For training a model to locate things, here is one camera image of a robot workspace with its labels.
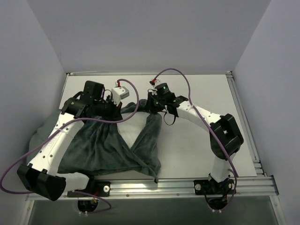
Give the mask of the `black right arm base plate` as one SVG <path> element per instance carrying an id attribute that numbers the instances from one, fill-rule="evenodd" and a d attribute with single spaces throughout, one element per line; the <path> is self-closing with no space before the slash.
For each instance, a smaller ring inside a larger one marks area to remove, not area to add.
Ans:
<path id="1" fill-rule="evenodd" d="M 194 180 L 196 195 L 228 195 L 235 193 L 235 182 L 232 179 L 225 179 L 222 182 L 211 180 Z"/>

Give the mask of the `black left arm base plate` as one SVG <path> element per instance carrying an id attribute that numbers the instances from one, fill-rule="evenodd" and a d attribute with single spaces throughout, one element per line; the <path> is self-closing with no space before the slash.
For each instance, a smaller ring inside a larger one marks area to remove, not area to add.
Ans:
<path id="1" fill-rule="evenodd" d="M 76 193 L 69 191 L 67 193 L 67 197 L 85 197 L 85 195 L 77 193 L 78 191 L 92 194 L 98 197 L 109 197 L 110 189 L 111 189 L 111 183 L 109 181 L 90 180 L 85 189 L 76 190 Z"/>

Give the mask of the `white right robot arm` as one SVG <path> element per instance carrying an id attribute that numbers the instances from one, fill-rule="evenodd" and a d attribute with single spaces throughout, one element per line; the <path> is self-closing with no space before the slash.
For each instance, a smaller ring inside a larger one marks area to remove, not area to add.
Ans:
<path id="1" fill-rule="evenodd" d="M 205 110 L 192 104 L 187 97 L 176 96 L 165 82 L 154 79 L 150 84 L 153 88 L 148 90 L 146 103 L 149 112 L 166 110 L 165 113 L 174 116 L 173 120 L 186 119 L 209 132 L 210 148 L 215 159 L 209 174 L 211 179 L 208 188 L 215 194 L 220 193 L 230 173 L 236 174 L 233 158 L 244 143 L 236 119 L 231 114 L 220 115 Z"/>

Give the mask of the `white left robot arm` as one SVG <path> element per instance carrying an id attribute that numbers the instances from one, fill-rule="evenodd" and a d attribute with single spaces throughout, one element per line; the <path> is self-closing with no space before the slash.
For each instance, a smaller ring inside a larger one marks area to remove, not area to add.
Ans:
<path id="1" fill-rule="evenodd" d="M 25 188 L 56 201 L 64 192 L 78 190 L 83 196 L 94 193 L 95 185 L 82 173 L 59 174 L 60 162 L 78 131 L 93 117 L 109 121 L 120 119 L 121 100 L 129 96 L 127 88 L 117 84 L 110 95 L 104 97 L 101 83 L 86 81 L 83 91 L 76 93 L 63 105 L 58 120 L 36 156 L 17 170 Z"/>

